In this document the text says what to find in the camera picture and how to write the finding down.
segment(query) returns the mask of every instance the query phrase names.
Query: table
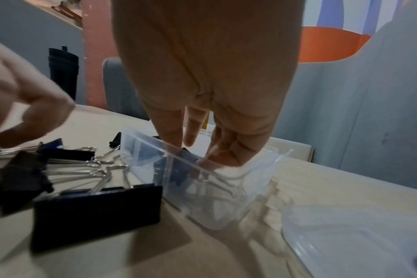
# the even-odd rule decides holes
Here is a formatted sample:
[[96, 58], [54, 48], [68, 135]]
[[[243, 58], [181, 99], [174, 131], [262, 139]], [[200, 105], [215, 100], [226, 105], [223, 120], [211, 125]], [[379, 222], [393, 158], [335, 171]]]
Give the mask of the table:
[[[24, 109], [16, 105], [4, 128], [17, 123]], [[147, 124], [78, 106], [61, 128], [41, 140], [62, 137], [68, 148], [94, 145], [101, 153], [109, 150], [108, 142], [122, 127]], [[275, 179], [294, 205], [374, 207], [417, 214], [417, 190], [296, 159], [283, 161]], [[270, 194], [276, 194], [275, 187], [272, 183]], [[243, 218], [222, 231], [206, 230], [164, 203], [157, 225], [40, 256], [29, 254], [33, 219], [31, 210], [24, 211], [0, 219], [0, 278], [291, 277], [280, 232], [265, 223], [279, 212], [265, 203], [265, 197], [257, 198]]]

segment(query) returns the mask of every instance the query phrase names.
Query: clear plastic box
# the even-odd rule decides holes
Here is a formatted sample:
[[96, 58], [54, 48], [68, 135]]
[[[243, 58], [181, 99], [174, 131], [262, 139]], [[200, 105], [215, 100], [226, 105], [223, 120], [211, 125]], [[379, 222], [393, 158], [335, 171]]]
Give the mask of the clear plastic box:
[[121, 159], [144, 183], [163, 186], [163, 197], [209, 229], [223, 229], [239, 218], [251, 201], [266, 191], [278, 149], [264, 147], [242, 167], [224, 167], [203, 160], [210, 133], [200, 132], [185, 151], [153, 138], [152, 131], [126, 127], [121, 133]]
[[417, 216], [291, 207], [282, 224], [286, 242], [314, 278], [417, 278]]

